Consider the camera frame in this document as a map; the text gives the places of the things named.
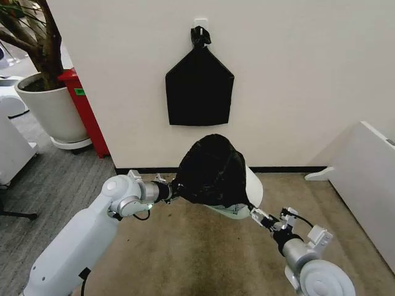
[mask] gray carpet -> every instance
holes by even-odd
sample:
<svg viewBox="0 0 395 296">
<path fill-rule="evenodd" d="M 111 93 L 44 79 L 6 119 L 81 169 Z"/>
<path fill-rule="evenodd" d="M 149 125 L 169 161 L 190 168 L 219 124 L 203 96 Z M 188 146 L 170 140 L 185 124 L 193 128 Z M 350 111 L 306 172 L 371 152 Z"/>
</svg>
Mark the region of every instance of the gray carpet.
<svg viewBox="0 0 395 296">
<path fill-rule="evenodd" d="M 0 216 L 0 295 L 21 292 L 34 260 L 115 174 L 112 160 L 97 158 L 93 149 L 73 155 L 55 148 L 30 112 L 12 123 L 28 141 L 38 143 L 39 156 L 14 178 L 10 189 L 0 191 L 0 198 L 5 210 L 38 212 L 39 218 Z"/>
</svg>

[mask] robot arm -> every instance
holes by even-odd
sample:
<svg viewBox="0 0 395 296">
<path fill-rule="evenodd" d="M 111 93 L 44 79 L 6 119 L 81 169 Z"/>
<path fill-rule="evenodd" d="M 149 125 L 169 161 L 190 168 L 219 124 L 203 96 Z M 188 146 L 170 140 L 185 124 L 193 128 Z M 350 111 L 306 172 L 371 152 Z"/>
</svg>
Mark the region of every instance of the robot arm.
<svg viewBox="0 0 395 296">
<path fill-rule="evenodd" d="M 159 176 L 146 183 L 137 171 L 130 171 L 108 179 L 94 202 L 79 211 L 37 258 L 22 295 L 70 295 L 110 246 L 123 217 L 149 211 L 171 195 Z"/>
<path fill-rule="evenodd" d="M 298 295 L 355 296 L 354 285 L 348 275 L 337 265 L 321 260 L 324 249 L 333 238 L 329 231 L 313 226 L 293 208 L 283 208 L 280 219 L 253 208 L 251 217 L 261 227 L 267 228 L 278 244 L 278 250 L 286 260 L 285 275 Z M 293 233 L 296 218 L 312 227 L 306 244 Z"/>
</svg>

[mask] black plastic bag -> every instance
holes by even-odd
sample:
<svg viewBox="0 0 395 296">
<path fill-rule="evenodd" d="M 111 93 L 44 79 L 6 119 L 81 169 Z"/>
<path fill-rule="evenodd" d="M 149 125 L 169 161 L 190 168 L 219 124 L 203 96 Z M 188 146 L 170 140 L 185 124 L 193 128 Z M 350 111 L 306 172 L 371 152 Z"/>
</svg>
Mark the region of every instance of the black plastic bag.
<svg viewBox="0 0 395 296">
<path fill-rule="evenodd" d="M 210 126 L 228 123 L 233 74 L 209 51 L 210 34 L 191 29 L 193 50 L 166 74 L 171 125 Z"/>
<path fill-rule="evenodd" d="M 220 134 L 196 142 L 178 167 L 173 193 L 194 204 L 250 205 L 243 155 Z"/>
</svg>

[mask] baseboard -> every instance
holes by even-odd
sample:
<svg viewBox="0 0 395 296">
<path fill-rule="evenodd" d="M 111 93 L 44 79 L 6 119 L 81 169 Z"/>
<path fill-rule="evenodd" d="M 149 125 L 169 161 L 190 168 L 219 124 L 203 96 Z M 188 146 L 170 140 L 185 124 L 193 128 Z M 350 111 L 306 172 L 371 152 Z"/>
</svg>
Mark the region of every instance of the baseboard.
<svg viewBox="0 0 395 296">
<path fill-rule="evenodd" d="M 250 166 L 255 173 L 316 173 L 326 166 Z M 126 175 L 129 170 L 138 170 L 141 174 L 176 173 L 177 168 L 117 168 L 117 175 Z"/>
</svg>

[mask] cable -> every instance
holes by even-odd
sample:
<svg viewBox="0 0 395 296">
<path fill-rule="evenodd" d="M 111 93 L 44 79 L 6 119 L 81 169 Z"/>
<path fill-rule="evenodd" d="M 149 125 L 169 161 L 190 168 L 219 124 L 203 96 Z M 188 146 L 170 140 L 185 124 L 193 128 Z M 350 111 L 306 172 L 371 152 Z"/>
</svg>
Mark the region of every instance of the cable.
<svg viewBox="0 0 395 296">
<path fill-rule="evenodd" d="M 314 227 L 314 225 L 313 225 L 309 220 L 303 218 L 302 216 L 299 216 L 299 215 L 297 215 L 297 214 L 294 214 L 294 213 L 288 211 L 286 208 L 283 208 L 283 210 L 281 211 L 281 213 L 284 214 L 284 215 L 291 215 L 291 216 L 294 216 L 295 218 L 298 218 L 298 219 L 302 220 L 303 222 L 307 223 L 311 228 Z"/>
<path fill-rule="evenodd" d="M 84 296 L 84 293 L 85 293 L 85 284 L 86 284 L 86 280 L 84 280 L 84 281 L 82 282 L 82 286 L 81 286 L 81 296 Z"/>
<path fill-rule="evenodd" d="M 290 215 L 302 220 L 303 222 L 306 222 L 311 228 L 314 227 L 314 225 L 309 220 L 307 220 L 307 219 L 305 219 L 305 218 L 303 218 L 303 217 L 301 217 L 301 216 L 299 216 L 297 214 L 294 214 L 294 213 L 290 213 Z"/>
<path fill-rule="evenodd" d="M 89 268 L 84 268 L 83 271 L 81 271 L 81 273 L 78 275 L 80 278 L 82 278 L 83 282 L 82 282 L 82 286 L 81 286 L 81 296 L 84 296 L 85 293 L 85 284 L 86 284 L 86 280 L 88 279 L 89 273 L 91 273 L 91 270 Z"/>
<path fill-rule="evenodd" d="M 133 217 L 135 217 L 137 220 L 140 220 L 140 221 L 146 221 L 146 220 L 148 220 L 148 218 L 149 218 L 150 215 L 151 215 L 151 211 L 148 210 L 148 216 L 145 217 L 145 218 L 140 218 L 140 217 L 137 216 L 136 214 L 133 214 Z"/>
</svg>

